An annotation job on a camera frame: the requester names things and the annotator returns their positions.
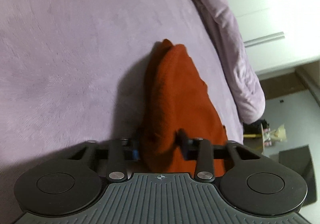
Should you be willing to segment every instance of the white wardrobe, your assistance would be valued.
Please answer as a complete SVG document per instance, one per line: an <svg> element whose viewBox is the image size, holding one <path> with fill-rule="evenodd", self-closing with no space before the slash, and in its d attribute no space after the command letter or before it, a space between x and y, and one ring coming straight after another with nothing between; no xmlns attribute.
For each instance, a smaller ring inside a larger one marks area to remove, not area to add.
<svg viewBox="0 0 320 224"><path fill-rule="evenodd" d="M320 59L320 0L228 0L258 75Z"/></svg>

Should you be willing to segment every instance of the gray floor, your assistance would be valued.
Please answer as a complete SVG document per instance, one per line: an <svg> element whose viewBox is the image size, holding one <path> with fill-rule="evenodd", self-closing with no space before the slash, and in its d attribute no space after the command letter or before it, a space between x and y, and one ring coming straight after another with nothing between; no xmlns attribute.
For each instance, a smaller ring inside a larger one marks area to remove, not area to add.
<svg viewBox="0 0 320 224"><path fill-rule="evenodd" d="M320 107L309 90L300 91L287 96L266 101L264 119L270 123L271 129L284 124L287 142L277 143L274 147L266 147L264 154L276 159L279 151L309 145L317 189L320 190ZM303 207L300 213L312 223L319 223L320 199Z"/></svg>

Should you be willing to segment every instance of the ribbed gray panel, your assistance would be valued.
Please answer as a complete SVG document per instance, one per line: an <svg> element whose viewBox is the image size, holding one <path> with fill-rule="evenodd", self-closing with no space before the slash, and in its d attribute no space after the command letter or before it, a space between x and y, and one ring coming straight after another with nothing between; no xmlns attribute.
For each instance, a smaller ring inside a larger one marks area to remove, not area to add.
<svg viewBox="0 0 320 224"><path fill-rule="evenodd" d="M111 184L92 207L72 216L44 218L24 214L16 224L111 224L111 223L214 223L307 224L300 215L260 218L229 206L211 184L199 183L188 174L135 173L127 182Z"/></svg>

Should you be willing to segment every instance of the bed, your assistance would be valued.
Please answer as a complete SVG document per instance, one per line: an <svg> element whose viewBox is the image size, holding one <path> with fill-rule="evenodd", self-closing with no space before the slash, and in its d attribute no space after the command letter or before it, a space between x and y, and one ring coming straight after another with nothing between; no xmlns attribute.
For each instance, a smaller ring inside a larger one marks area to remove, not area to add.
<svg viewBox="0 0 320 224"><path fill-rule="evenodd" d="M242 142L265 100L226 0L1 0L1 224L21 213L24 171L87 140L131 137L165 38L187 47L228 139Z"/></svg>

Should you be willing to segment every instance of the round black pad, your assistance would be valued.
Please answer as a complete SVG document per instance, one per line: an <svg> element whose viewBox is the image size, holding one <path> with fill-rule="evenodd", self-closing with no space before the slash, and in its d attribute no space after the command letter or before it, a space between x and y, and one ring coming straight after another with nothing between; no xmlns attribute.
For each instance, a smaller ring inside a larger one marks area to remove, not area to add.
<svg viewBox="0 0 320 224"><path fill-rule="evenodd" d="M247 184L252 190L263 194L273 194L284 187L283 179L266 172L252 174L247 179Z"/></svg>
<svg viewBox="0 0 320 224"><path fill-rule="evenodd" d="M49 194L59 194L70 190L75 179L66 173L49 173L42 176L37 183L38 188Z"/></svg>
<svg viewBox="0 0 320 224"><path fill-rule="evenodd" d="M96 172L78 160L50 160L21 175L14 194L23 210L44 216L78 211L100 194Z"/></svg>
<svg viewBox="0 0 320 224"><path fill-rule="evenodd" d="M275 216L299 210L307 194L307 184L293 170L261 158L238 160L222 177L220 191L232 206L244 212Z"/></svg>

